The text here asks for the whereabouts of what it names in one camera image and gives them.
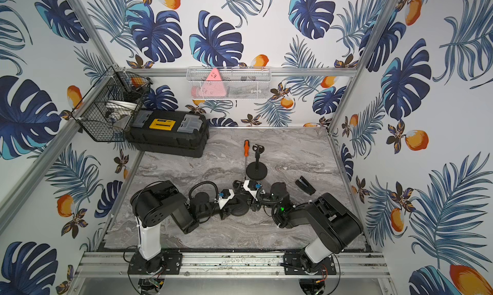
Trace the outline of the black round base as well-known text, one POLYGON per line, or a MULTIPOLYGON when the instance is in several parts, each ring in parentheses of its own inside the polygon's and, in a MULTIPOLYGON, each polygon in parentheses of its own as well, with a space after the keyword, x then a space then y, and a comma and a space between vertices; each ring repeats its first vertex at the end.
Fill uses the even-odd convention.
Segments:
POLYGON ((229 201, 231 215, 241 217, 250 210, 249 200, 245 197, 235 197, 229 201))
POLYGON ((252 180, 261 181, 266 178, 267 174, 268 169, 262 162, 259 162, 258 164, 256 162, 252 162, 251 164, 248 164, 246 168, 246 175, 252 180))

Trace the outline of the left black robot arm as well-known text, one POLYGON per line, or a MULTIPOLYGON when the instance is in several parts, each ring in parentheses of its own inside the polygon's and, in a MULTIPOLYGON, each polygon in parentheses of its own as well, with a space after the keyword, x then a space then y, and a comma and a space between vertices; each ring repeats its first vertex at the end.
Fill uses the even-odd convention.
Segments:
POLYGON ((155 182, 136 192, 130 203, 139 230, 140 256, 150 261, 161 254, 160 225, 167 217, 189 234, 214 215, 222 219, 231 215, 235 198, 232 189, 219 191, 211 181, 194 185, 187 196, 170 181, 155 182))

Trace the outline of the black stand pole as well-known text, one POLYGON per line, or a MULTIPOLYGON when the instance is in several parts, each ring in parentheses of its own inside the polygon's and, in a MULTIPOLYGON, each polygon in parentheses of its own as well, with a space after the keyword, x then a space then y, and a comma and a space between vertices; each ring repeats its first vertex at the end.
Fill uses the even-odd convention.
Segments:
POLYGON ((259 144, 254 144, 252 146, 252 150, 255 152, 255 169, 258 170, 260 166, 260 156, 264 152, 264 146, 261 146, 259 144))

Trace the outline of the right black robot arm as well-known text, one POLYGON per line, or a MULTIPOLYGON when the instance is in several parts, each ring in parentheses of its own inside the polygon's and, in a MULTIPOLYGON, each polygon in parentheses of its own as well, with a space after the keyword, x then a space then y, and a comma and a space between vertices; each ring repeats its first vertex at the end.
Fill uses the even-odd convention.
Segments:
POLYGON ((363 233, 361 221, 330 193, 296 205, 291 202, 285 183, 272 184, 270 192, 265 192, 263 186, 253 180, 236 180, 232 186, 234 193, 246 197, 253 211, 264 206, 270 208, 270 216, 278 228, 301 225, 313 228, 317 238, 302 252, 305 267, 341 253, 363 233))

